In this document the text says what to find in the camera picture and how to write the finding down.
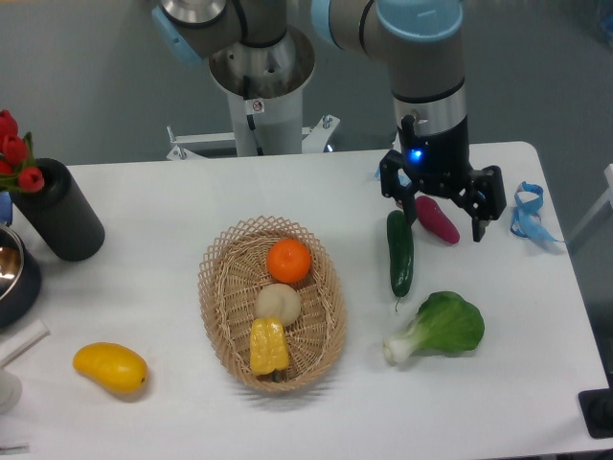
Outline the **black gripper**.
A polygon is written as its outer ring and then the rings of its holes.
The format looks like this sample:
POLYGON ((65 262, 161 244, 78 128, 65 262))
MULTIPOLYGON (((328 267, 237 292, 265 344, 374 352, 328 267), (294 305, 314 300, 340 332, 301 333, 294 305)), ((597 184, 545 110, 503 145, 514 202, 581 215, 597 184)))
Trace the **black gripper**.
POLYGON ((471 217, 473 241, 480 242, 489 223, 502 215, 507 200, 498 166, 482 170, 470 166, 467 117, 449 130, 419 135, 418 122, 409 114, 401 120, 398 134, 402 155, 390 149, 379 162, 382 195, 401 206, 409 226, 417 219, 416 190, 463 201, 462 208, 471 217), (411 180, 407 185, 400 183, 402 170, 411 180))

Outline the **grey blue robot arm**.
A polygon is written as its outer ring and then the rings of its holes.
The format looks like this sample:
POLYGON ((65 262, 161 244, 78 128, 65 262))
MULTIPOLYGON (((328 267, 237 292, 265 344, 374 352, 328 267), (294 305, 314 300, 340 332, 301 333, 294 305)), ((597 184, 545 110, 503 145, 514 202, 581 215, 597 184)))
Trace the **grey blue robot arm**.
MULTIPOLYGON (((387 69, 399 147, 380 162, 383 195, 408 222, 416 194, 450 199, 479 241, 506 198, 499 168, 469 162, 461 4, 314 1, 310 14, 323 39, 387 69)), ((152 18, 178 56, 208 61, 228 97, 239 155, 302 151, 302 92, 315 55, 284 1, 161 1, 152 18)))

